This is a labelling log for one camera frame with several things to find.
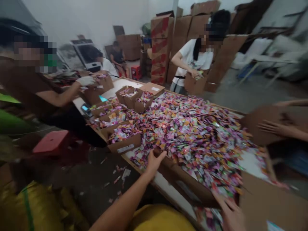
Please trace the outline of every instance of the table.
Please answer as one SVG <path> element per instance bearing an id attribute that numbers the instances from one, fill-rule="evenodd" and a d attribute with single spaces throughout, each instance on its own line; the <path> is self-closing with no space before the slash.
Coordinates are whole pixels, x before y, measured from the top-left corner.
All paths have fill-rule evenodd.
<path id="1" fill-rule="evenodd" d="M 114 88 L 110 89 L 109 91 L 102 94 L 104 98 L 110 98 L 114 97 L 115 93 L 120 90 L 122 87 L 126 85 L 133 86 L 135 88 L 140 88 L 144 83 L 127 79 L 124 77 L 119 78 L 118 80 L 114 81 Z M 80 111 L 80 113 L 83 114 L 83 112 L 80 110 L 81 105 L 84 103 L 84 101 L 81 98 L 75 99 L 73 101 Z M 232 109 L 229 109 L 232 113 L 235 113 L 238 116 L 244 116 L 243 113 L 234 111 Z M 142 174 L 142 170 L 140 170 L 131 160 L 130 157 L 134 155 L 134 152 L 137 150 L 136 148 L 133 151 L 129 151 L 122 155 L 122 158 L 125 159 L 137 172 Z M 241 161 L 241 166 L 247 169 L 247 172 L 262 178 L 262 179 L 268 179 L 268 176 L 264 175 L 260 168 L 258 167 L 258 160 L 256 159 L 255 155 L 252 153 L 244 152 L 242 155 L 243 160 Z M 269 158 L 266 159 L 268 171 L 270 172 L 270 179 L 276 180 L 275 173 L 273 171 L 271 161 Z M 171 185 L 169 185 L 168 181 L 163 177 L 162 174 L 159 172 L 156 174 L 154 180 L 151 183 L 154 188 L 156 188 L 170 203 L 172 203 L 179 211 L 181 211 L 191 223 L 193 223 L 197 228 L 200 230 L 209 230 L 207 227 L 206 221 L 203 220 L 200 224 L 197 222 L 197 217 L 194 212 L 193 206 Z"/>
<path id="2" fill-rule="evenodd" d="M 260 65 L 261 62 L 270 62 L 273 63 L 272 67 L 274 67 L 277 63 L 285 63 L 288 64 L 295 64 L 298 63 L 296 60 L 286 60 L 282 58 L 276 58 L 276 57 L 270 57 L 270 56 L 264 56 L 264 55 L 257 55 L 254 56 L 251 62 L 256 62 L 255 65 L 250 69 L 250 71 L 244 76 L 244 78 L 238 83 L 238 85 L 242 84 L 249 76 L 250 74 Z M 278 79 L 281 76 L 281 73 L 278 72 L 265 86 L 265 88 L 268 88 L 276 79 Z"/>

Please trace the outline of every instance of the white table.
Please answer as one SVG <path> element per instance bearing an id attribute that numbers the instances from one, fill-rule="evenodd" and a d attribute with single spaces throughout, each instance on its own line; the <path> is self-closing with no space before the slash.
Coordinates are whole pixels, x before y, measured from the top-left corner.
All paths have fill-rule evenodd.
<path id="1" fill-rule="evenodd" d="M 252 62 L 256 62 L 255 65 L 250 69 L 250 71 L 242 78 L 242 80 L 239 82 L 238 85 L 242 84 L 249 76 L 250 74 L 260 65 L 262 62 L 268 62 L 273 63 L 271 67 L 274 67 L 277 63 L 283 63 L 283 64 L 295 64 L 298 63 L 297 60 L 287 60 L 283 58 L 276 58 L 276 57 L 270 57 L 265 55 L 256 55 L 253 57 Z M 268 88 L 276 79 L 278 79 L 281 76 L 281 72 L 278 72 L 265 86 L 265 88 Z"/>
<path id="2" fill-rule="evenodd" d="M 102 96 L 104 98 L 114 97 L 116 95 L 115 93 L 126 85 L 139 88 L 143 85 L 143 83 L 131 81 L 129 79 L 120 78 L 117 81 L 114 81 L 115 87 L 105 92 L 104 94 L 102 94 Z M 78 98 L 74 100 L 74 103 L 76 107 L 79 109 L 79 111 L 83 114 L 83 112 L 80 110 L 80 107 L 84 103 L 84 101 L 81 98 Z M 123 154 L 122 157 L 140 173 L 141 172 L 140 169 L 138 169 L 138 167 L 135 166 L 134 163 L 130 161 L 130 157 L 134 156 L 134 152 L 137 149 L 138 148 Z M 258 166 L 258 160 L 256 159 L 253 153 L 244 152 L 242 157 L 243 157 L 243 160 L 240 161 L 240 165 L 243 168 L 245 168 L 248 173 L 258 178 L 262 178 L 265 180 L 268 179 L 268 176 L 264 175 L 261 172 L 261 169 Z M 197 223 L 197 217 L 195 215 L 193 206 L 172 185 L 170 185 L 168 181 L 163 177 L 163 175 L 160 174 L 159 172 L 156 174 L 154 178 L 154 187 L 156 187 L 162 193 L 162 195 L 165 196 L 175 207 L 180 208 L 180 210 L 186 216 L 190 216 L 190 218 L 194 219 L 195 224 Z M 209 230 L 205 220 L 203 220 L 200 225 L 204 230 Z"/>

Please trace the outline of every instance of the white fabric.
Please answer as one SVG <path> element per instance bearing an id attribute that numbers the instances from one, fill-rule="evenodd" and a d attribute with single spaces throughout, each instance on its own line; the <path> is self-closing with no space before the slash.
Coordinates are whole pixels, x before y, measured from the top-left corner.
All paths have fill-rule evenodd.
<path id="1" fill-rule="evenodd" d="M 109 74 L 111 75 L 111 78 L 114 76 L 119 77 L 119 74 L 116 71 L 115 67 L 112 65 L 112 63 L 106 58 L 103 59 L 104 59 L 103 66 L 100 67 L 101 71 L 108 71 Z"/>
<path id="2" fill-rule="evenodd" d="M 79 82 L 81 86 L 85 87 L 88 85 L 93 85 L 95 83 L 95 80 L 91 76 L 84 76 L 76 80 L 76 82 Z"/>
<path id="3" fill-rule="evenodd" d="M 196 70 L 208 70 L 211 66 L 214 53 L 212 50 L 207 49 L 206 52 L 199 52 L 198 60 L 193 59 L 193 49 L 196 44 L 196 39 L 189 40 L 181 49 L 180 53 L 182 54 L 183 58 L 182 61 L 187 64 L 192 69 Z M 187 70 L 178 67 L 175 75 L 177 76 L 185 76 Z M 172 80 L 174 83 L 177 83 L 179 86 L 184 86 L 184 79 L 179 79 L 174 77 Z"/>

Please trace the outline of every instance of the green strap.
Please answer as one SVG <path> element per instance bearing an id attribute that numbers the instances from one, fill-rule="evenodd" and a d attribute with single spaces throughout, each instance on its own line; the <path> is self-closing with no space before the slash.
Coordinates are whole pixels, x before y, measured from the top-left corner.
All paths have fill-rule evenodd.
<path id="1" fill-rule="evenodd" d="M 33 223 L 33 217 L 31 214 L 31 208 L 29 204 L 29 197 L 28 197 L 28 190 L 27 188 L 24 188 L 22 190 L 24 202 L 26 206 L 26 212 L 27 212 L 27 218 L 28 218 L 28 225 L 29 225 L 29 231 L 34 231 L 34 223 Z"/>

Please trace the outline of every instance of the brown shirt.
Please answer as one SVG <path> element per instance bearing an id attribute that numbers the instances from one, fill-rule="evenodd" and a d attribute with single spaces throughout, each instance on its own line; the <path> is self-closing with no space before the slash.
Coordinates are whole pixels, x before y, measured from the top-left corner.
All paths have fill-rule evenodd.
<path id="1" fill-rule="evenodd" d="M 36 73 L 34 67 L 20 67 L 13 59 L 0 56 L 0 84 L 39 119 L 48 118 L 60 111 L 59 107 L 43 100 L 36 93 L 50 90 L 61 93 L 61 88 L 43 74 Z"/>

